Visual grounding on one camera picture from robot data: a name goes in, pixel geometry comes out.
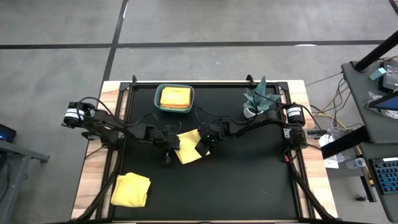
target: artificial plant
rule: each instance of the artificial plant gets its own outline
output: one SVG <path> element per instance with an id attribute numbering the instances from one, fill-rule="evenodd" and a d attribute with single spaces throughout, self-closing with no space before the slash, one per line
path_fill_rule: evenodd
<path id="1" fill-rule="evenodd" d="M 257 85 L 254 91 L 260 94 L 261 96 L 265 96 L 266 98 L 274 101 L 280 98 L 280 95 L 273 95 L 273 94 L 266 95 L 266 88 L 267 88 L 266 77 L 263 77 L 261 79 L 261 82 Z M 252 93 L 252 91 L 248 88 L 246 88 L 246 93 L 243 93 L 243 95 L 248 99 L 248 101 L 245 102 L 243 106 L 247 109 L 252 109 L 254 112 L 256 112 L 256 108 L 257 112 L 267 111 L 269 107 L 272 104 L 274 104 L 273 101 L 267 100 L 255 93 Z"/>

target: wooden table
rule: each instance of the wooden table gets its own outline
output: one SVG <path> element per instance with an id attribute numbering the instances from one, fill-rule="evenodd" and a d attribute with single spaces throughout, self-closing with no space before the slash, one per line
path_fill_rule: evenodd
<path id="1" fill-rule="evenodd" d="M 106 106 L 112 111 L 115 111 L 116 102 L 119 94 L 119 86 L 122 81 L 107 81 L 101 90 L 100 100 L 106 104 Z M 214 81 L 214 82 L 242 82 L 242 81 Z M 287 82 L 289 84 L 290 99 L 292 102 L 306 106 L 310 110 L 310 103 L 307 97 L 307 91 L 303 80 L 278 80 L 268 82 Z M 120 118 L 124 116 L 126 105 L 126 97 L 123 99 Z M 99 105 L 98 109 L 103 110 L 104 108 Z M 314 122 L 310 115 L 305 112 L 306 125 L 304 128 L 310 129 L 314 127 Z M 308 143 L 319 146 L 318 141 L 314 139 L 308 139 Z M 101 147 L 100 141 L 89 142 L 87 154 Z M 80 183 L 73 206 L 72 218 L 77 218 L 92 202 L 98 191 L 100 190 L 101 180 L 104 171 L 104 164 L 106 159 L 106 150 L 103 149 L 93 154 L 85 161 L 83 170 L 80 177 Z M 302 151 L 303 159 L 305 164 L 305 170 L 307 172 L 308 183 L 311 191 L 314 193 L 319 202 L 324 208 L 334 217 L 337 217 L 337 211 L 333 195 L 331 193 L 328 174 L 326 173 L 325 164 L 323 162 L 322 153 L 319 149 L 308 147 Z M 109 201 L 110 190 L 105 198 L 105 202 Z M 304 217 L 308 217 L 307 203 L 304 193 L 299 189 L 300 201 L 303 209 Z M 106 217 L 108 208 L 105 203 L 103 209 L 103 217 Z"/>

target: yellow cloth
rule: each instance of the yellow cloth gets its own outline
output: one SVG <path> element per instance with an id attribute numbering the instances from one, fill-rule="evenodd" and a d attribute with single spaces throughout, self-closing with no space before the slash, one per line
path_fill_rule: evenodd
<path id="1" fill-rule="evenodd" d="M 144 207 L 150 180 L 147 177 L 134 174 L 119 175 L 112 194 L 111 203 L 125 207 Z"/>
<path id="2" fill-rule="evenodd" d="M 160 97 L 160 105 L 171 108 L 188 108 L 191 105 L 191 89 L 165 87 Z"/>
<path id="3" fill-rule="evenodd" d="M 201 158 L 201 155 L 195 149 L 195 146 L 200 140 L 200 135 L 197 129 L 177 136 L 180 139 L 180 150 L 176 150 L 175 153 L 182 164 L 187 164 Z"/>

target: white pot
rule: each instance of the white pot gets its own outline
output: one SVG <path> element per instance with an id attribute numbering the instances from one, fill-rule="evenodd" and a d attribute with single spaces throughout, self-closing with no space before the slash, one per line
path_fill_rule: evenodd
<path id="1" fill-rule="evenodd" d="M 262 114 L 264 111 L 257 112 L 257 115 Z M 252 118 L 256 114 L 249 110 L 249 108 L 243 108 L 243 114 L 246 118 Z"/>

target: green bowl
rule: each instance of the green bowl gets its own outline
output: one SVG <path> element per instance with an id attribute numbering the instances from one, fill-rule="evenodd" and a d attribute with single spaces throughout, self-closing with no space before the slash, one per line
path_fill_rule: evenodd
<path id="1" fill-rule="evenodd" d="M 191 105 L 188 108 L 168 108 L 160 105 L 160 97 L 162 96 L 162 91 L 165 87 L 184 87 L 184 88 L 190 88 L 191 89 Z M 166 112 L 174 112 L 174 113 L 189 113 L 192 109 L 192 104 L 193 104 L 193 97 L 195 96 L 195 92 L 191 86 L 187 85 L 178 85 L 178 84 L 160 84 L 155 93 L 155 106 L 159 108 L 161 111 L 166 111 Z"/>

